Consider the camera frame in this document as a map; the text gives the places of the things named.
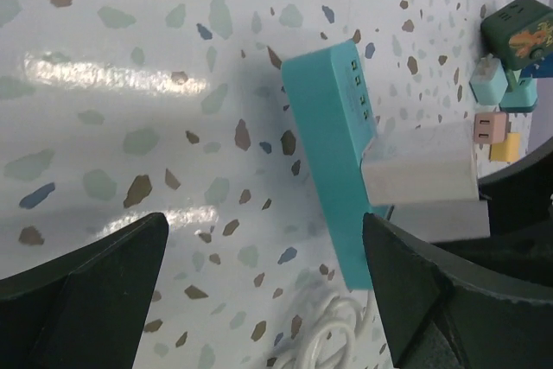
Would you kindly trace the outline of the teal usb charger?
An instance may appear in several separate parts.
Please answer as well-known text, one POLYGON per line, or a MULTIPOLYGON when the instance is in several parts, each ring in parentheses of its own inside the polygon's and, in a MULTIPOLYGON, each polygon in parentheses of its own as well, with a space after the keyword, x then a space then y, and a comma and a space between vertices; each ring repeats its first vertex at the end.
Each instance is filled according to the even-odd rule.
POLYGON ((482 57, 474 69, 469 85, 480 105, 498 105, 508 87, 501 60, 491 55, 482 57))

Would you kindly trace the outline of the green picture charger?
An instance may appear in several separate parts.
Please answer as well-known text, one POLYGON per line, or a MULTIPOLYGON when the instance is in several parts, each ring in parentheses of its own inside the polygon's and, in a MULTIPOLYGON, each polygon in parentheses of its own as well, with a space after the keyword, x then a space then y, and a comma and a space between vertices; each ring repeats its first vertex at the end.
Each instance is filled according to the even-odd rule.
POLYGON ((537 0, 513 0, 486 17, 480 31, 505 68, 521 70, 552 53, 552 8, 537 0))

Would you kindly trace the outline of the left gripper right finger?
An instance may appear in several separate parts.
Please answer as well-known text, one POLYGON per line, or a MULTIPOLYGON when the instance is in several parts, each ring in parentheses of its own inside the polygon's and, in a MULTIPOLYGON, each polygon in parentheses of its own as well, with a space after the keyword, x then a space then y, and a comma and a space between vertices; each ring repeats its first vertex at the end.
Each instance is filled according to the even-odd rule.
POLYGON ((549 368, 552 224, 430 244, 363 219, 365 255, 396 368, 549 368))

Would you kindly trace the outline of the teal plug adapter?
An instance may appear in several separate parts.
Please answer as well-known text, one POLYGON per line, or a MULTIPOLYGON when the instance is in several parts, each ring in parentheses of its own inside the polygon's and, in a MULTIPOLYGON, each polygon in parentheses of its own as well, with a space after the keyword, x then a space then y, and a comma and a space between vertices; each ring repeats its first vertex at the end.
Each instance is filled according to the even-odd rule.
POLYGON ((520 71, 506 71, 507 89, 499 109, 507 113, 532 113, 537 106, 537 81, 520 71))

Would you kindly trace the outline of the yellow plug adapter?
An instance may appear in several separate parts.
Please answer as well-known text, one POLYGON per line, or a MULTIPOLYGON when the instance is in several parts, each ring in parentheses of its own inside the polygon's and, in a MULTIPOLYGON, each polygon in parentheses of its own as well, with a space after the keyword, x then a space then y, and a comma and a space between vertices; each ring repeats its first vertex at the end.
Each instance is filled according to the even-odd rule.
POLYGON ((513 163, 519 160, 521 136, 517 132, 508 132, 506 139, 493 143, 490 147, 489 160, 492 162, 513 163))

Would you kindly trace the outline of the blue cube socket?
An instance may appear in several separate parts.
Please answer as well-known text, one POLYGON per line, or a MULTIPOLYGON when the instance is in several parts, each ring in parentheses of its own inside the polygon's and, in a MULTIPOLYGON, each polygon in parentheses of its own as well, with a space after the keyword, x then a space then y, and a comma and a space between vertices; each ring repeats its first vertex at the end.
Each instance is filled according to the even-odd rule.
POLYGON ((521 78, 548 79, 552 77, 552 62, 541 60, 524 68, 520 74, 521 78))

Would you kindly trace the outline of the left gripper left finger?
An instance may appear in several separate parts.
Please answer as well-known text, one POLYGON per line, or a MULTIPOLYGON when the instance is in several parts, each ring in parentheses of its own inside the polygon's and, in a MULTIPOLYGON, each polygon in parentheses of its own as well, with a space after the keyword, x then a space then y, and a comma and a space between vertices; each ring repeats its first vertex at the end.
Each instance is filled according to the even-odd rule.
POLYGON ((150 213, 1 281, 3 368, 131 368, 168 240, 150 213))

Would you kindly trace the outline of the pink brown plug adapter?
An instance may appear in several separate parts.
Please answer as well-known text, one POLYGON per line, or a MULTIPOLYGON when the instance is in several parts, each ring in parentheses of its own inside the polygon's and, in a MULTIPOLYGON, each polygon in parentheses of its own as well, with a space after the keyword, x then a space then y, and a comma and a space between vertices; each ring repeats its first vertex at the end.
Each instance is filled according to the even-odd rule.
POLYGON ((506 140, 509 117, 503 111, 480 112, 474 116, 474 142, 502 143, 506 140))

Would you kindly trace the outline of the white charger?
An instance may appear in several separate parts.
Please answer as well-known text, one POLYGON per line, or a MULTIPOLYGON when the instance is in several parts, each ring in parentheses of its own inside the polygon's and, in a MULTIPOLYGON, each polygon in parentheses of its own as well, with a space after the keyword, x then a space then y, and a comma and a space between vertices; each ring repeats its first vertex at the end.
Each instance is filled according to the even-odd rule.
POLYGON ((490 236, 488 205, 483 200, 395 205, 390 222, 429 243, 490 236))
POLYGON ((467 120, 375 137, 360 169, 374 206, 479 199, 473 124, 467 120))

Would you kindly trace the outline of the teal power strip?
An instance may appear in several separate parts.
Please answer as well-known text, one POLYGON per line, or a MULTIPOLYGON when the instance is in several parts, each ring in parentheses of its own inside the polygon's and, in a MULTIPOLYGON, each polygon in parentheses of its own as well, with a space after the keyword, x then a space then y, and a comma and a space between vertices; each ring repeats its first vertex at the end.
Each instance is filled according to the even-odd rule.
POLYGON ((286 60, 281 74, 345 284, 371 289, 363 217, 391 207, 369 201, 361 172, 377 127, 358 49, 343 41, 286 60))

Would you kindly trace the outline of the white charger front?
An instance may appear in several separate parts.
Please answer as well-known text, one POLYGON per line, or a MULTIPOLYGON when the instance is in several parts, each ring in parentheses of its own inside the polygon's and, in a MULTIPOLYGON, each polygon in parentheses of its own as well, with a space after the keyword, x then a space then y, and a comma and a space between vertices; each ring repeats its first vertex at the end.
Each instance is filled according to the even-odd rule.
POLYGON ((467 120, 375 137, 360 169, 374 206, 479 199, 473 124, 467 120))

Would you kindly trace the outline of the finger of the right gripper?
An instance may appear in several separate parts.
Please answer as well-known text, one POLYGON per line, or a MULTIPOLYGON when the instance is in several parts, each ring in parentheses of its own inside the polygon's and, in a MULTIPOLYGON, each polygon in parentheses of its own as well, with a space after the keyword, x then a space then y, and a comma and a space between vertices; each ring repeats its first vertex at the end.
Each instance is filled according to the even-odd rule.
POLYGON ((552 140, 479 180, 491 238, 522 249, 552 241, 552 140))

